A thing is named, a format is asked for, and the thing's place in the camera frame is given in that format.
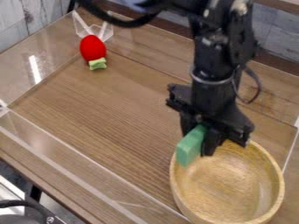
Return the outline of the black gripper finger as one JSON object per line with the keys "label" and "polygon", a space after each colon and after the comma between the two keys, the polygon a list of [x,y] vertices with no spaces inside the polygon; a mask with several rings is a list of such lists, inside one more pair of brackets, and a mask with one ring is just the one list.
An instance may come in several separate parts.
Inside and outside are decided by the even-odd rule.
{"label": "black gripper finger", "polygon": [[182,125],[182,135],[186,136],[190,131],[198,126],[198,116],[194,114],[180,113],[180,125]]}
{"label": "black gripper finger", "polygon": [[205,135],[201,155],[203,157],[213,156],[217,148],[223,144],[225,140],[225,133],[218,129],[210,128]]}

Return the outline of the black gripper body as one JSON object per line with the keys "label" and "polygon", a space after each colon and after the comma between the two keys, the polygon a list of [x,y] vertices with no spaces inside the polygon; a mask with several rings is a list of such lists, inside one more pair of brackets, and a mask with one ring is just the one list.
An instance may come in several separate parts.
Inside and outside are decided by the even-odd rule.
{"label": "black gripper body", "polygon": [[198,125],[203,125],[207,130],[219,130],[226,140],[245,147],[255,124],[237,103],[241,76],[241,73],[234,73],[222,80],[193,77],[191,84],[171,83],[166,105],[179,114],[185,112],[197,115]]}

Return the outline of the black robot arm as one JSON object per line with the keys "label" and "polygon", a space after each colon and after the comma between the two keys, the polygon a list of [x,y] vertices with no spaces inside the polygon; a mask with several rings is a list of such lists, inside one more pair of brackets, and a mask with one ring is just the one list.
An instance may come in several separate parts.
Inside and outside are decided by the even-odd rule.
{"label": "black robot arm", "polygon": [[189,18],[194,41],[191,84],[168,86],[166,105],[180,114],[185,135],[199,125],[206,130],[197,136],[201,143],[195,148],[202,156],[213,155],[227,140],[245,146],[255,125],[237,101],[242,74],[257,75],[247,67],[258,51],[253,0],[124,0],[143,14],[132,20],[108,14],[99,0],[76,1],[95,17],[123,28],[147,25],[163,11]]}

